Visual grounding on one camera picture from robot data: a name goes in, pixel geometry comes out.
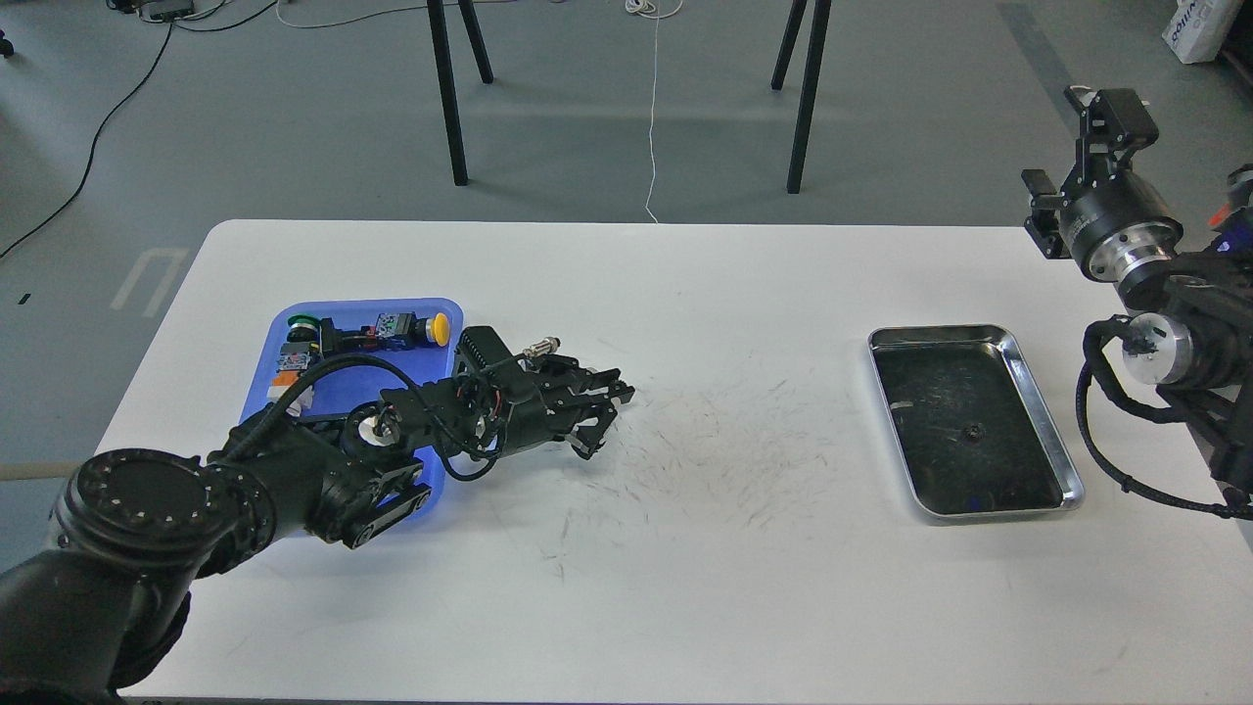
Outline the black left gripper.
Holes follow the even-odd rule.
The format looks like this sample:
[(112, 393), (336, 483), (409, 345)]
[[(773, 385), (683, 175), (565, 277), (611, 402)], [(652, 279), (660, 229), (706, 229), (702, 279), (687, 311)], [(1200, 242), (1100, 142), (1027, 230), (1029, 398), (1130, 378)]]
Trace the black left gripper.
[(621, 369), (598, 373), (568, 354), (539, 356), (538, 376), (495, 384), (502, 397), (504, 421), (489, 455), (505, 458), (568, 440), (579, 458), (590, 460), (604, 446), (618, 407), (637, 392), (624, 384)]

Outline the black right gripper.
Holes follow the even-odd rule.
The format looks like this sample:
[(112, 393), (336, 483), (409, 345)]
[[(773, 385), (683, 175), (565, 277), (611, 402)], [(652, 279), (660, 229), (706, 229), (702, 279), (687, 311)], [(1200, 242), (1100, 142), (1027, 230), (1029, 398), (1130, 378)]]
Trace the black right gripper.
[(1158, 275), (1177, 257), (1183, 227), (1155, 187), (1120, 174), (1157, 143), (1159, 126), (1131, 88), (1066, 86), (1065, 98), (1080, 120), (1078, 158), (1063, 193), (1045, 170), (1021, 170), (1025, 230), (1044, 258), (1071, 258), (1089, 280), (1133, 286)]

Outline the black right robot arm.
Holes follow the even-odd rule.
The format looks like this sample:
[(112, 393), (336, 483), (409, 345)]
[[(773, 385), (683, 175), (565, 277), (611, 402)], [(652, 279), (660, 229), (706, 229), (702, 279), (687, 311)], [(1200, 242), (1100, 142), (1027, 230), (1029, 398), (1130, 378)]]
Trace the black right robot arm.
[[(1061, 187), (1025, 169), (1025, 230), (1048, 259), (1069, 259), (1088, 280), (1114, 286), (1125, 312), (1088, 326), (1078, 378), (1078, 425), (1091, 458), (1123, 492), (1219, 518), (1250, 518), (1250, 165), (1228, 174), (1214, 240), (1179, 253), (1183, 229), (1160, 193), (1133, 169), (1159, 136), (1136, 91), (1070, 85), (1078, 113), (1075, 162)], [(1222, 503), (1167, 493), (1119, 470), (1089, 423), (1096, 384), (1118, 409), (1155, 425), (1187, 426)]]

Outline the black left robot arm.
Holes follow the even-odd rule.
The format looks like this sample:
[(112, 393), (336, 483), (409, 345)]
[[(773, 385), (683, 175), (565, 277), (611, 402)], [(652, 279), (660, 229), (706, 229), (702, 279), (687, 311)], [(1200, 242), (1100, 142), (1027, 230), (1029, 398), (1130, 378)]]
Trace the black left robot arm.
[(226, 574), (294, 531), (360, 548), (422, 508), (419, 450), (446, 472), (568, 442), (603, 447), (634, 389), (548, 338), (510, 352), (496, 331), (462, 331), (456, 366), (420, 381), (345, 352), (309, 366), (205, 458), (147, 447), (71, 470), (46, 547), (3, 575), (3, 701), (117, 704), (182, 636), (190, 584)]

